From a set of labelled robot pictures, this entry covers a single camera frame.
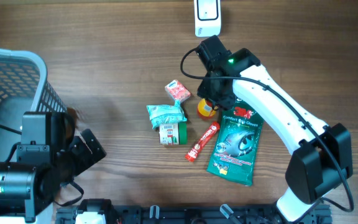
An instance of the wooden table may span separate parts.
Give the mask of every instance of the wooden table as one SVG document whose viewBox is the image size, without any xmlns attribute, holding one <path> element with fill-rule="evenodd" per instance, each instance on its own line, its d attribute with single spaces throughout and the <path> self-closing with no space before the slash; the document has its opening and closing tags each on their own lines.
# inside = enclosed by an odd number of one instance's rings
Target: wooden table
<svg viewBox="0 0 358 224">
<path fill-rule="evenodd" d="M 333 208 L 333 216 L 335 223 L 358 223 L 358 2 L 224 1 L 222 15 L 219 37 L 228 49 L 250 49 L 307 110 L 349 128 L 356 209 Z M 192 1 L 0 6 L 0 48 L 39 54 L 49 82 L 78 113 L 78 130 L 91 128 L 108 153 L 76 178 L 84 198 L 142 206 L 272 203 L 287 188 L 290 156 L 269 125 L 252 187 L 206 172 L 214 141 L 196 162 L 184 159 L 211 123 L 198 118 L 197 96 L 183 105 L 187 146 L 163 147 L 152 130 L 146 105 L 172 104 L 167 83 L 179 79 L 196 95 L 200 82 L 184 77 L 179 63 L 200 40 Z M 195 56 L 185 67 L 205 74 Z M 64 201 L 76 192 L 68 188 L 61 195 Z M 329 197 L 347 206 L 343 187 Z"/>
</svg>

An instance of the green lid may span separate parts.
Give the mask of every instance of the green lid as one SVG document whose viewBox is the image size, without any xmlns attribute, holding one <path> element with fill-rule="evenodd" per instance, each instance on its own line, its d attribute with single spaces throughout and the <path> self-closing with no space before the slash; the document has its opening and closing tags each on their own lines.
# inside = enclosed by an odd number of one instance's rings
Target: green lid
<svg viewBox="0 0 358 224">
<path fill-rule="evenodd" d="M 187 125 L 186 122 L 178 123 L 179 144 L 187 144 Z"/>
</svg>

